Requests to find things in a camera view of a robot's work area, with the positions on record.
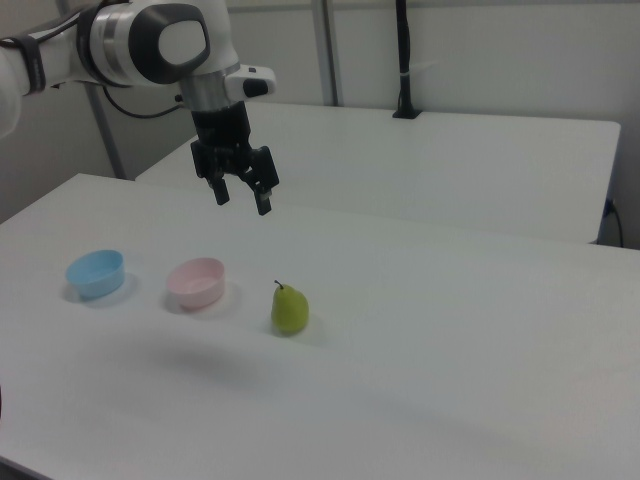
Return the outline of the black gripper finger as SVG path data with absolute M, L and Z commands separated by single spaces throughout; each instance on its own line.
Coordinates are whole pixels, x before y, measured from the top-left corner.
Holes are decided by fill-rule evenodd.
M 254 194 L 258 214 L 264 216 L 271 211 L 272 189 L 279 184 L 278 173 L 268 147 L 247 149 L 240 152 L 238 177 Z
M 226 204 L 230 197 L 224 180 L 224 155 L 217 148 L 205 145 L 201 140 L 192 142 L 190 147 L 196 175 L 207 181 L 218 205 Z

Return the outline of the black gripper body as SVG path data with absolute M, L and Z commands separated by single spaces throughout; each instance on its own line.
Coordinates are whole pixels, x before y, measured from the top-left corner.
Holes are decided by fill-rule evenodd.
M 251 171 L 251 128 L 244 102 L 217 111 L 193 111 L 197 140 L 191 143 L 196 174 L 246 176 Z

